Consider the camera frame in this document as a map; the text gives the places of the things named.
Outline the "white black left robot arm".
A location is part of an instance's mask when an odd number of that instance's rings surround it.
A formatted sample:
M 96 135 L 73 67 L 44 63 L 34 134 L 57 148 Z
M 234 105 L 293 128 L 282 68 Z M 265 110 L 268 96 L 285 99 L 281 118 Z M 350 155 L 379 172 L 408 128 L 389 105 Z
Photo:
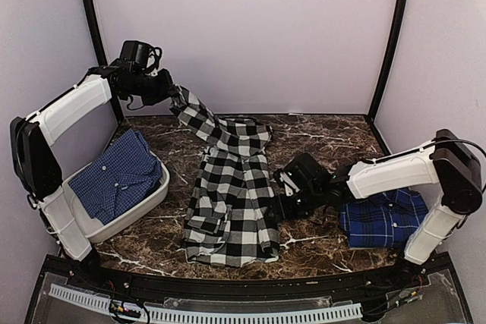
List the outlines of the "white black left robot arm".
M 69 260 L 82 263 L 78 279 L 91 291 L 107 284 L 95 263 L 96 244 L 106 241 L 159 205 L 168 193 L 167 167 L 138 131 L 126 131 L 96 158 L 65 175 L 53 148 L 95 109 L 116 99 L 146 106 L 175 91 L 162 51 L 140 41 L 123 44 L 113 63 L 90 68 L 83 78 L 27 117 L 10 124 L 14 172 L 47 232 Z

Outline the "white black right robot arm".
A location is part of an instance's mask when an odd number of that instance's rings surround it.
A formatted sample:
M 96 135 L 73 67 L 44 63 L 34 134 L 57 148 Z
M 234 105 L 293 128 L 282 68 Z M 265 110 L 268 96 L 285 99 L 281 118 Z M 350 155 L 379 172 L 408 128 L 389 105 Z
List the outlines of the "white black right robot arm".
M 328 172 L 302 153 L 274 174 L 284 193 L 273 210 L 279 221 L 305 219 L 314 210 L 334 207 L 351 248 L 397 248 L 405 260 L 392 267 L 387 281 L 405 288 L 450 233 L 476 212 L 485 183 L 481 164 L 443 129 L 408 151 L 369 159 Z

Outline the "black white checked shirt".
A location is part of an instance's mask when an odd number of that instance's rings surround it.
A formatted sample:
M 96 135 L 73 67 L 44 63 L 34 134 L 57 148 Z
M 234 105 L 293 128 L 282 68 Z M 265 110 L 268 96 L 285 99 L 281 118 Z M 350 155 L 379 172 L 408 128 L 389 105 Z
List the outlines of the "black white checked shirt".
M 279 259 L 266 148 L 271 126 L 245 116 L 218 116 L 176 86 L 171 112 L 205 143 L 185 216 L 186 260 L 244 267 Z

